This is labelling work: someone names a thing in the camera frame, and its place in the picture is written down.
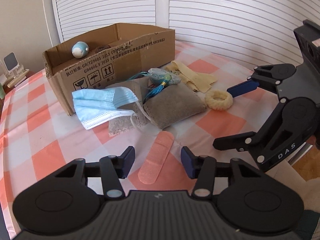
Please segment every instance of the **fuzzy yellow ring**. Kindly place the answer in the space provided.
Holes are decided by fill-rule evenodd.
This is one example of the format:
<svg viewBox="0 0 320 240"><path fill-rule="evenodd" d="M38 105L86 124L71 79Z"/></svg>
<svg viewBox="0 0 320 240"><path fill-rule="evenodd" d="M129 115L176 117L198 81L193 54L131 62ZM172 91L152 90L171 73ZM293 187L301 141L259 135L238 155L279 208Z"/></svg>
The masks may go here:
<svg viewBox="0 0 320 240"><path fill-rule="evenodd" d="M208 107L214 110L227 110L233 104L232 95L226 91L209 90L204 100Z"/></svg>

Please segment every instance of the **white slat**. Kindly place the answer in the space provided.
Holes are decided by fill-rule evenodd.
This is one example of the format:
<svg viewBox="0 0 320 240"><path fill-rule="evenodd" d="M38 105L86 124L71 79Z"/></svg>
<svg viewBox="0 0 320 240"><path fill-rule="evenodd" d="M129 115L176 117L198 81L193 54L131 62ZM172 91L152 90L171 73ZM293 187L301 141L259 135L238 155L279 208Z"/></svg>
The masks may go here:
<svg viewBox="0 0 320 240"><path fill-rule="evenodd" d="M55 3L62 41L117 22L156 23L155 0L55 0Z"/></svg>
<svg viewBox="0 0 320 240"><path fill-rule="evenodd" d="M320 0L169 0L169 27L248 68L302 63L293 29L320 23Z"/></svg>

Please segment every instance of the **face mask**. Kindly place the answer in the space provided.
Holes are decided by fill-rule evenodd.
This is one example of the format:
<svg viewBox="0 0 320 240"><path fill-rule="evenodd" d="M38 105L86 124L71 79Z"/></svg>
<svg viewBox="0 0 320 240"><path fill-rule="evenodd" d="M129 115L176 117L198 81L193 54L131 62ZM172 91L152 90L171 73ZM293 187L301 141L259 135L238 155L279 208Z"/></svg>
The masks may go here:
<svg viewBox="0 0 320 240"><path fill-rule="evenodd" d="M86 130L120 116L135 115L132 110L118 109L133 102L146 115L136 95L125 87L81 89L72 92L72 97L76 114Z"/></svg>

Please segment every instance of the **wooden floor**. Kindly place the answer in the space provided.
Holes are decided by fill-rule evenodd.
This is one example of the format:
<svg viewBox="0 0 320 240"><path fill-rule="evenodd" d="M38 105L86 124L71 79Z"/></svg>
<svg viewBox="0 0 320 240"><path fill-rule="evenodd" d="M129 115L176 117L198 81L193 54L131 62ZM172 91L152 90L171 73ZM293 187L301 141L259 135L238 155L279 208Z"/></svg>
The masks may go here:
<svg viewBox="0 0 320 240"><path fill-rule="evenodd" d="M320 177L320 151L313 146L300 160L298 160L293 168L305 180Z"/></svg>

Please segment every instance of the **red and white tablecloth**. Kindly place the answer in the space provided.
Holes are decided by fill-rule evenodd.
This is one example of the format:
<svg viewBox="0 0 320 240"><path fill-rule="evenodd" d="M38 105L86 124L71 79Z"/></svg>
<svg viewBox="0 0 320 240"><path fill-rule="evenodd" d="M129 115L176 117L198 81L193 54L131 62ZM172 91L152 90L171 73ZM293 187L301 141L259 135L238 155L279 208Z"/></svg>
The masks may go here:
<svg viewBox="0 0 320 240"><path fill-rule="evenodd" d="M220 90L245 81L252 73L225 58L181 42L176 42L176 60L196 72L214 73L218 81L213 87ZM228 111L207 110L166 128L175 136L175 141L157 181L145 185L139 181L137 174L155 136L131 130L109 137L108 123L85 130L76 115L65 114L47 82L44 70L40 71L6 95L1 116L0 202L9 235L13 238L20 230L12 214L14 198L75 158L83 157L87 162L96 162L106 155L121 155L127 146L134 146L136 160L129 177L121 181L126 193L130 189L190 190L195 181L186 176L181 164L182 146L188 146L196 155L209 155L220 162L241 157L255 165L247 152L215 150L213 140L240 132L257 131L277 103L276 95L258 88L235 98ZM155 134L152 132L156 131L153 125L149 124L146 129L150 134ZM102 193L99 180L90 180L89 184ZM216 183L215 190L221 190L219 183Z"/></svg>

